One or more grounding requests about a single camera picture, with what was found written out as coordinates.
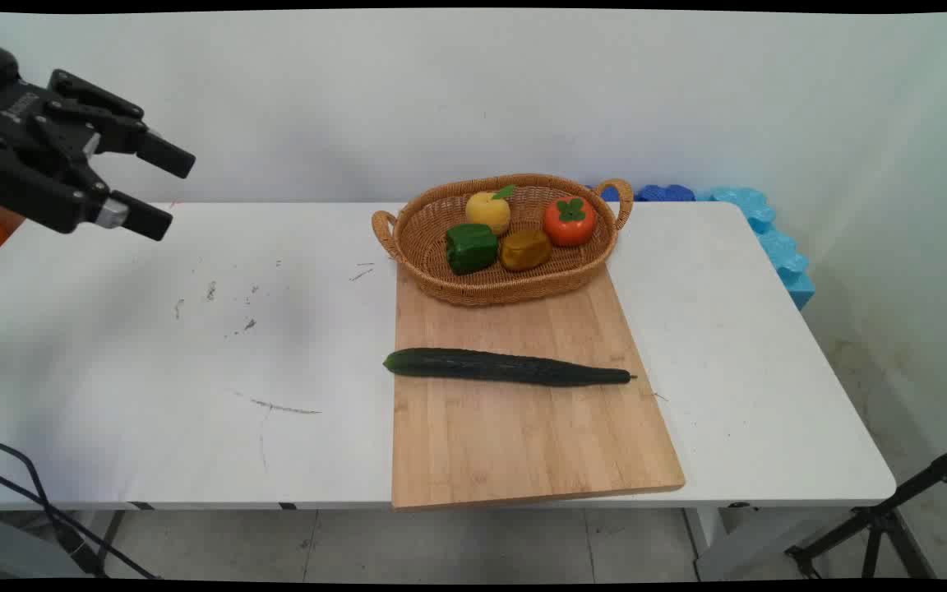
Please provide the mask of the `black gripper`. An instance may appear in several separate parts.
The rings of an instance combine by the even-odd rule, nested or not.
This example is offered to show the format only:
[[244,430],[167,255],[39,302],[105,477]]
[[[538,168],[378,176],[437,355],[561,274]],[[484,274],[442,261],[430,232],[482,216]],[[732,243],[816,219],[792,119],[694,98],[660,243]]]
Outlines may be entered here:
[[72,72],[53,71],[49,89],[30,84],[0,48],[0,206],[61,234],[95,224],[163,239],[173,215],[110,190],[90,166],[94,153],[109,151],[187,178],[196,157],[151,130],[145,115]]

